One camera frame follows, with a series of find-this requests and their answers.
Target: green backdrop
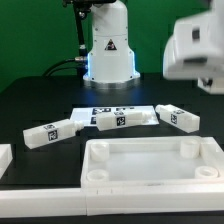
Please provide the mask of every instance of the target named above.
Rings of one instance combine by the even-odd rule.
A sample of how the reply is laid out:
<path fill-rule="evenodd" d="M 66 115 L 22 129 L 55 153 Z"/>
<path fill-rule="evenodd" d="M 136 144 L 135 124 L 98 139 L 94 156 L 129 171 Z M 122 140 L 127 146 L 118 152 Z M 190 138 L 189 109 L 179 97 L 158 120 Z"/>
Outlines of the green backdrop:
<path fill-rule="evenodd" d="M 129 10 L 129 45 L 136 52 L 137 70 L 144 73 L 161 72 L 175 20 L 205 10 L 198 0 L 123 1 Z M 90 29 L 88 19 L 89 48 Z M 62 0 L 0 1 L 0 91 L 17 78 L 40 76 L 52 64 L 77 56 L 77 48 L 73 10 L 63 8 Z"/>

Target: black table surface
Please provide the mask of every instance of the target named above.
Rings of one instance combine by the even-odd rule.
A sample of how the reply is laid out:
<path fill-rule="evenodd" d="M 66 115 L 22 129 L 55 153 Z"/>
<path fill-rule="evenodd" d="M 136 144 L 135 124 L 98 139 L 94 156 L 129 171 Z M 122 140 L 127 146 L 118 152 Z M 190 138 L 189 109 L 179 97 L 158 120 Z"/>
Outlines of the black table surface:
<path fill-rule="evenodd" d="M 24 144 L 23 130 L 70 118 L 73 108 L 172 104 L 201 117 L 200 130 L 187 134 L 163 121 L 99 132 L 87 127 L 77 136 L 34 150 Z M 196 81 L 167 81 L 143 75 L 140 85 L 123 90 L 84 87 L 76 76 L 27 77 L 0 94 L 0 144 L 12 144 L 13 161 L 0 180 L 0 190 L 80 187 L 85 144 L 90 139 L 198 135 L 224 144 L 224 95 L 209 95 Z M 222 212 L 0 219 L 0 223 L 221 223 Z"/>

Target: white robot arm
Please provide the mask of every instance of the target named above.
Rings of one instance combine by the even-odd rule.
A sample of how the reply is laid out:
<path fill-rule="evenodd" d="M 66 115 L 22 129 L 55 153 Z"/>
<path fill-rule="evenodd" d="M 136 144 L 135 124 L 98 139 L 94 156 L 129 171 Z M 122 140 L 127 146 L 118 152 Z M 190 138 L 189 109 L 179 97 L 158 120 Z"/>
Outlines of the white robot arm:
<path fill-rule="evenodd" d="M 209 12 L 180 19 L 164 53 L 164 77 L 198 79 L 210 93 L 224 94 L 224 1 Z"/>

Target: warning triangle label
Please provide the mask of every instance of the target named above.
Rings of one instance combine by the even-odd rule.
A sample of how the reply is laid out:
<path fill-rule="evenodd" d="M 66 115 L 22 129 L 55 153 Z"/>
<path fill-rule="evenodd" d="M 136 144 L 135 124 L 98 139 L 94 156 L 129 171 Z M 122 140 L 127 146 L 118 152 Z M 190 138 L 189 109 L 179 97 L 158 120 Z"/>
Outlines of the warning triangle label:
<path fill-rule="evenodd" d="M 105 48 L 106 51 L 116 51 L 117 48 L 113 42 L 112 39 L 110 39 L 109 43 L 107 44 L 106 48 Z"/>

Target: white robot housing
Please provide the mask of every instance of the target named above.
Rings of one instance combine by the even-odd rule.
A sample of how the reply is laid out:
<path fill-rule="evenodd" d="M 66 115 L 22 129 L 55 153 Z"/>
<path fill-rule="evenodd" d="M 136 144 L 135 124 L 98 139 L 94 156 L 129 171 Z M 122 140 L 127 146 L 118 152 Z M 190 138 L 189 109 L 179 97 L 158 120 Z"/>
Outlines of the white robot housing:
<path fill-rule="evenodd" d="M 164 77 L 198 79 L 207 92 L 224 94 L 223 21 L 223 0 L 213 0 L 209 12 L 178 20 L 164 53 Z"/>
<path fill-rule="evenodd" d="M 88 54 L 87 86 L 125 88 L 138 83 L 135 54 L 128 45 L 127 8 L 117 0 L 93 5 L 93 48 Z"/>

